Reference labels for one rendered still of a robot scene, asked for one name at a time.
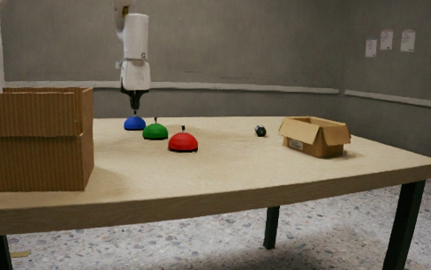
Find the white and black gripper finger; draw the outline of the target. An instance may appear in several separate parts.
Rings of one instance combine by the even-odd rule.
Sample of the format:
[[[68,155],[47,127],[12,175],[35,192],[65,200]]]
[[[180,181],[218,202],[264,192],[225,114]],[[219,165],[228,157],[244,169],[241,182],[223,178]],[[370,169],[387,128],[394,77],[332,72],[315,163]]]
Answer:
[[[140,106],[140,97],[143,94],[146,94],[148,92],[149,92],[149,90],[136,90],[136,92],[135,92],[136,109],[139,109],[139,106]]]
[[[136,109],[136,99],[135,99],[135,94],[134,94],[134,90],[128,90],[126,91],[125,88],[123,87],[123,83],[121,86],[121,93],[123,94],[127,94],[130,98],[130,106],[132,109]]]

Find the green dome bell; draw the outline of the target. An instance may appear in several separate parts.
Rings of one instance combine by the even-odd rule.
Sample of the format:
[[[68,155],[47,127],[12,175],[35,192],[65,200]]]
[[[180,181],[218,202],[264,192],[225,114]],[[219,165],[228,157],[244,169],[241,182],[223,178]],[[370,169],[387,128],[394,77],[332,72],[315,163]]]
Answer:
[[[156,121],[157,117],[155,117],[155,122],[153,124],[148,125],[144,129],[142,133],[144,139],[163,140],[169,137],[169,133],[166,127],[161,124],[158,124]]]

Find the red dome bell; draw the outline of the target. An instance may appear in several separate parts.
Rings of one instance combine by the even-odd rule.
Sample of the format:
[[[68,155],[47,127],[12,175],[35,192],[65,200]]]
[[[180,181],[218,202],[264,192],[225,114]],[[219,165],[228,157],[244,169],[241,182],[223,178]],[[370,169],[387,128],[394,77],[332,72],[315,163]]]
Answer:
[[[182,125],[182,132],[170,138],[168,148],[170,148],[170,151],[176,151],[178,153],[191,153],[192,151],[198,150],[198,142],[194,136],[185,132],[185,126]]]

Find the blue dome bell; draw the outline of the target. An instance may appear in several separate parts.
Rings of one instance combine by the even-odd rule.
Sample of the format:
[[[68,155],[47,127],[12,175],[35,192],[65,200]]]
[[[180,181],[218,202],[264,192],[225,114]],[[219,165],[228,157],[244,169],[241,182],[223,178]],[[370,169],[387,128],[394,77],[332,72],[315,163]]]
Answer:
[[[124,128],[128,131],[141,131],[146,128],[145,121],[136,116],[136,111],[133,111],[134,116],[127,118],[124,122]]]

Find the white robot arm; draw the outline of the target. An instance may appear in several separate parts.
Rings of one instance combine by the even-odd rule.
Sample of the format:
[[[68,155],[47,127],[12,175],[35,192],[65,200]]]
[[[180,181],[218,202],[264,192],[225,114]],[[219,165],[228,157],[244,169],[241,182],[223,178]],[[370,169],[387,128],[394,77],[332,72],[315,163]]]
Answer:
[[[124,46],[124,59],[144,61],[147,59],[148,16],[133,13],[135,1],[113,0],[112,18],[117,39]],[[4,58],[0,23],[0,93],[3,87]]]

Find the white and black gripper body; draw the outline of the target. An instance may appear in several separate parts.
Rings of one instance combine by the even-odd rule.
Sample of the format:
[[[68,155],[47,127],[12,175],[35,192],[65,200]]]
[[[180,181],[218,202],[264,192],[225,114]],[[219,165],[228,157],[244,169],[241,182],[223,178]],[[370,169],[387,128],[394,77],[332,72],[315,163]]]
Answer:
[[[148,90],[150,88],[148,63],[146,61],[125,60],[122,65],[120,86],[122,83],[126,90]]]

